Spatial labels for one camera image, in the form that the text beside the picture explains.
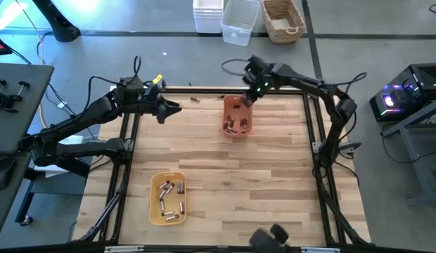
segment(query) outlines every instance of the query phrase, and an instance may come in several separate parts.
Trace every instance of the black stand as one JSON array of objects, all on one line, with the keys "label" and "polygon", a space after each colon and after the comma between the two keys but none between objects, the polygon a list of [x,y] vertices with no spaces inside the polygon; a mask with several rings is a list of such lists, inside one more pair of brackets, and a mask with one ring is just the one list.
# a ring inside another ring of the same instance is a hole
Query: black stand
[{"label": "black stand", "polygon": [[54,37],[59,42],[70,42],[80,35],[79,28],[75,27],[60,13],[52,0],[33,0],[52,27]]},{"label": "black stand", "polygon": [[29,179],[29,186],[27,187],[26,194],[24,195],[23,202],[21,202],[20,210],[16,214],[15,222],[18,222],[21,226],[30,225],[34,219],[27,215],[29,211],[30,203],[34,198],[34,193],[32,192],[32,187],[37,176],[43,174],[42,172],[35,171],[31,168],[27,168],[24,175],[25,179]]}]

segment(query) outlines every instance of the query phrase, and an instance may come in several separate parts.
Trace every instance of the yellow bowl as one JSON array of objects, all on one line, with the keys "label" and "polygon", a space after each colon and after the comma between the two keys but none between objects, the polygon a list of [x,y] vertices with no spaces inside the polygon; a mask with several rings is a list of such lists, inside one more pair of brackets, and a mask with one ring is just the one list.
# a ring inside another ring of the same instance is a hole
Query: yellow bowl
[{"label": "yellow bowl", "polygon": [[[185,221],[187,217],[186,211],[186,180],[185,175],[181,172],[162,172],[157,173],[150,180],[150,206],[149,206],[149,220],[157,226],[177,225]],[[174,214],[178,214],[178,219],[167,221],[167,217],[162,215],[162,207],[160,206],[159,196],[163,189],[159,187],[169,180],[167,188],[174,183],[173,189],[168,194],[163,196],[165,204],[165,212],[173,211]],[[177,193],[177,184],[184,183],[184,194]],[[179,203],[182,202],[184,208],[184,214],[181,214]]]}]

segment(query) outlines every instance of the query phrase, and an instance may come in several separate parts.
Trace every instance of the wooden tabletop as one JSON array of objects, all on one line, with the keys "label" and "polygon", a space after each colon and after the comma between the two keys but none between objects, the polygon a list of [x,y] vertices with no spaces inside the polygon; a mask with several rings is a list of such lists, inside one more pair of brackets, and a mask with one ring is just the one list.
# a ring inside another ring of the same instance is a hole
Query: wooden tabletop
[{"label": "wooden tabletop", "polygon": [[[289,232],[291,245],[325,245],[302,97],[258,100],[252,133],[232,139],[219,130],[223,101],[217,96],[167,94],[181,104],[180,113],[165,124],[150,115],[141,118],[120,244],[248,245],[256,229],[276,222]],[[328,129],[324,110],[323,119]],[[119,118],[104,124],[99,138],[119,136],[121,123]],[[338,161],[353,168],[350,160]],[[109,164],[90,173],[73,239],[84,235],[103,211],[111,169]],[[177,226],[155,226],[148,218],[150,179],[162,171],[186,175],[187,218]],[[338,165],[333,171],[343,214],[370,240],[357,180]],[[330,220],[337,238],[332,215]]]}]

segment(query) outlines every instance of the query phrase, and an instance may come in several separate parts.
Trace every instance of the gray floor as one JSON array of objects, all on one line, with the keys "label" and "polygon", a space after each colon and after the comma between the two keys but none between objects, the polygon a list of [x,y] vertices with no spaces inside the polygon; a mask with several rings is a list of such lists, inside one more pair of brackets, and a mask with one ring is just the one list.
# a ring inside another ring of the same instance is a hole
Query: gray floor
[{"label": "gray floor", "polygon": [[[307,0],[315,33],[322,34],[436,34],[436,14],[428,6],[436,0]],[[5,0],[0,15],[11,0]],[[38,28],[49,28],[32,2],[28,11]],[[83,30],[194,32],[191,0],[54,0],[73,23]],[[302,11],[302,1],[295,1]],[[30,27],[20,15],[8,28]],[[263,32],[259,17],[255,31]],[[36,36],[1,35],[0,37],[33,63]],[[110,79],[132,74],[135,55],[143,58],[140,77],[152,79],[163,73],[168,85],[242,86],[238,77],[224,74],[220,64],[230,58],[263,58],[292,65],[298,72],[314,76],[309,39],[294,45],[273,45],[267,38],[252,38],[248,47],[223,43],[207,37],[80,37],[58,43],[52,36],[44,42],[45,60],[56,70],[51,83],[74,111],[80,111],[86,99],[86,84],[91,75]],[[408,207],[405,197],[419,195],[414,172],[408,164],[390,160],[382,148],[381,125],[374,120],[368,100],[410,63],[436,63],[436,40],[405,39],[317,39],[316,46],[323,76],[342,82],[367,71],[368,77],[351,87],[350,94],[359,105],[358,122],[350,134],[363,145],[354,160],[361,181],[368,228],[374,243],[386,247],[421,249],[436,252],[436,206]],[[0,56],[0,62],[20,63],[16,56]],[[236,71],[242,65],[233,66]],[[94,84],[92,99],[102,96],[109,85]],[[65,119],[64,112],[43,100],[44,115],[50,123]],[[34,118],[30,132],[41,129]],[[98,126],[92,129],[98,133]],[[387,146],[398,159],[401,141],[388,140]],[[79,209],[80,196],[36,195],[30,214],[36,219],[21,228],[13,223],[25,190],[23,183],[3,232],[1,247],[43,245],[66,242],[70,226]]]}]

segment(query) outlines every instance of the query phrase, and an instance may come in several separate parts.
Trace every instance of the plastic storage bin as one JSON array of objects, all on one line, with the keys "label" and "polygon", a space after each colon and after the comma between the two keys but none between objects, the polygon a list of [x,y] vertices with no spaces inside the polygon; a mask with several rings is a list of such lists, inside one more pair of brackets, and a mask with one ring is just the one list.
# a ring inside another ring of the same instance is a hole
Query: plastic storage bin
[{"label": "plastic storage bin", "polygon": [[[173,211],[174,214],[179,215],[178,219],[167,221],[167,217],[162,215],[162,209],[160,207],[160,189],[164,182],[169,180],[170,183],[174,183],[175,186],[170,193],[166,194],[163,199],[165,201],[165,211]],[[179,182],[184,183],[184,194],[177,193],[177,184]],[[161,172],[157,173],[150,180],[150,207],[149,207],[149,220],[152,224],[157,226],[177,225],[185,221],[187,217],[186,206],[186,178],[181,172]],[[179,203],[184,205],[184,214],[180,212]]]},{"label": "plastic storage bin", "polygon": [[224,0],[193,0],[193,15],[199,33],[221,33]]},{"label": "plastic storage bin", "polygon": [[[227,131],[228,120],[233,120],[231,127],[235,133]],[[231,95],[224,97],[222,131],[225,136],[231,138],[246,138],[252,130],[252,106],[247,108],[241,102],[241,96]]]},{"label": "plastic storage bin", "polygon": [[259,9],[259,1],[229,0],[221,21],[224,42],[247,46]]}]

